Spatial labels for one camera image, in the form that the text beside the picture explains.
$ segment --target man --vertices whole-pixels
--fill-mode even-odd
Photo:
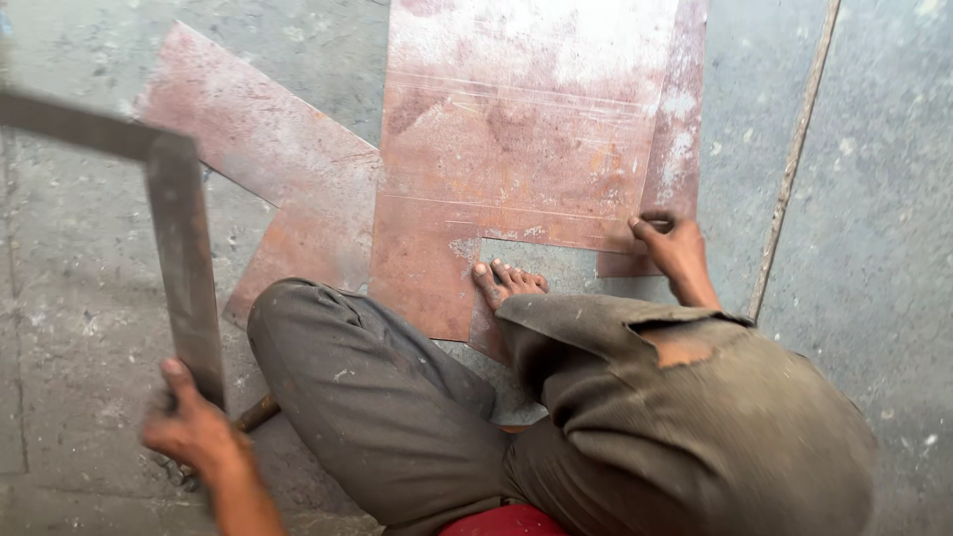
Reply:
[[[550,520],[585,535],[861,534],[876,448],[861,413],[720,310],[694,221],[629,224],[681,306],[554,296],[499,259],[474,267],[514,373],[550,412],[518,434],[486,421],[489,384],[372,299],[280,281],[249,340],[295,431],[388,534],[558,533]],[[163,370],[180,415],[148,421],[146,446],[197,468],[223,533],[280,534],[248,448],[181,364]]]

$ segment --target red shirt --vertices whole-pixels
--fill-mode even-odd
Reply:
[[[529,505],[509,505],[458,519],[439,536],[568,536],[555,521]]]

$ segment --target gray trousers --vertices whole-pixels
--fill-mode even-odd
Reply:
[[[497,311],[550,417],[509,434],[493,388],[366,297],[301,279],[266,290],[249,339],[302,441],[386,534],[430,535],[528,503],[572,534],[861,534],[875,441],[810,362],[722,313],[525,295]],[[641,326],[711,333],[659,369]]]

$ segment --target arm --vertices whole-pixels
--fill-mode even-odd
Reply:
[[[662,231],[652,221],[658,222]],[[671,211],[649,211],[630,219],[629,227],[637,239],[645,242],[649,256],[668,277],[679,304],[721,310],[708,277],[705,239],[694,220]]]
[[[171,415],[153,410],[143,427],[142,443],[195,468],[211,491],[223,536],[286,536],[254,466],[251,443],[202,398],[181,361],[166,360],[161,366],[178,404]]]

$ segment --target gray floor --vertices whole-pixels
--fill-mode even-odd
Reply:
[[[127,113],[175,18],[377,144],[386,0],[8,0],[11,80]],[[760,262],[823,0],[712,0],[700,223],[724,305],[744,311]],[[953,8],[843,0],[762,329],[810,356],[881,442],[871,534],[953,532],[951,418]],[[155,364],[170,351],[141,173],[5,133],[0,261],[0,533],[208,534],[137,445]],[[215,276],[229,295],[272,217],[209,178]],[[487,240],[560,292],[671,301],[663,281],[598,280],[588,252]],[[225,326],[228,392],[265,392],[244,334]],[[499,422],[539,409],[506,371],[445,347],[492,381]],[[254,435],[294,534],[375,530],[278,418]]]

